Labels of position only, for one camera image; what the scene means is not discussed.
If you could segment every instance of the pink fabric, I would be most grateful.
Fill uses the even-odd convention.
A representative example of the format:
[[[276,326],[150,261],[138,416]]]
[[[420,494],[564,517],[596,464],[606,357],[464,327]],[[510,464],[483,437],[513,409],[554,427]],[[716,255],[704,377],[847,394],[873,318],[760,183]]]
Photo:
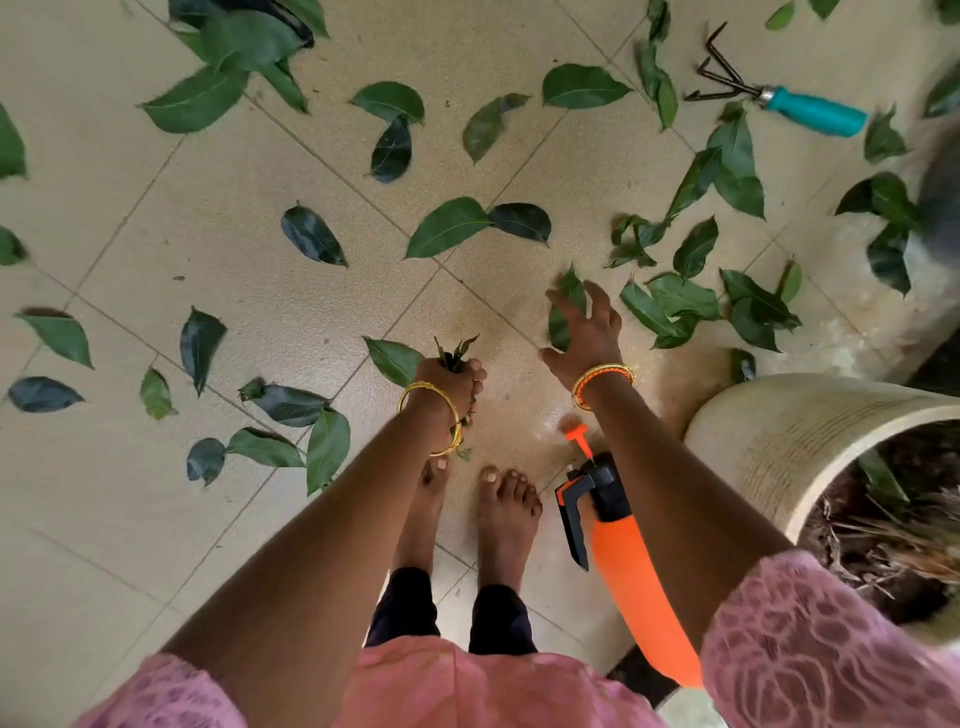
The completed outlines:
[[[960,670],[883,619],[805,552],[760,564],[720,607],[701,653],[731,728],[960,725]],[[361,653],[338,728],[659,728],[649,703],[561,655],[477,656],[438,637]],[[246,728],[205,672],[147,658],[74,728]]]

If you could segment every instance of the person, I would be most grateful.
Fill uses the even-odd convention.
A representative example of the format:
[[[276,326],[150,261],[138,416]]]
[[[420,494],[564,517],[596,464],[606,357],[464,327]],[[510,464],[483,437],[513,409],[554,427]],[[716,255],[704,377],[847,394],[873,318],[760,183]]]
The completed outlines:
[[[589,316],[547,293],[570,345],[541,358],[567,389],[622,364],[620,317],[599,286],[584,286]],[[621,374],[594,376],[582,397],[730,726],[960,725],[956,665],[795,550]],[[475,359],[460,374],[422,362],[405,406],[324,495],[74,725],[662,725],[624,686],[536,651],[518,593],[543,505],[517,471],[481,473],[469,652],[439,636],[429,574],[450,464],[431,453],[448,447],[486,377]]]

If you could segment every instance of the person's right foot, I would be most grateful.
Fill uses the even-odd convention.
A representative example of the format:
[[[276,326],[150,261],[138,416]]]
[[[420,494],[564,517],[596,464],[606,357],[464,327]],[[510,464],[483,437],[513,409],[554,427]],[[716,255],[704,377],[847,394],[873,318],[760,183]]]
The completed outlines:
[[[505,584],[519,593],[542,512],[537,489],[526,475],[509,471],[501,479],[496,468],[483,469],[477,511],[478,587]]]

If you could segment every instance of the person's left foot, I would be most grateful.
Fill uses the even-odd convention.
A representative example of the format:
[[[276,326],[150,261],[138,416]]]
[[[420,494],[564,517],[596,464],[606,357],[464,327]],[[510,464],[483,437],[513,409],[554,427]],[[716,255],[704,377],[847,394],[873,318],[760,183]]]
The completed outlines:
[[[450,461],[446,455],[431,457],[423,466],[414,502],[403,525],[396,546],[393,570],[416,567],[433,573],[433,545],[437,525],[444,508],[446,482],[450,478]]]

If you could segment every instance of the teal handle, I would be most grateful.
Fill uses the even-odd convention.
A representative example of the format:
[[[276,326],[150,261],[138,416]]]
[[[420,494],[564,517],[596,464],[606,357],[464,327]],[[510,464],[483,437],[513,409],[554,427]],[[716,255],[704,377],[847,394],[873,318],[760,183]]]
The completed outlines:
[[[774,92],[767,109],[779,111],[814,132],[833,136],[856,136],[867,123],[867,114],[860,109],[817,96],[790,93],[783,86]]]

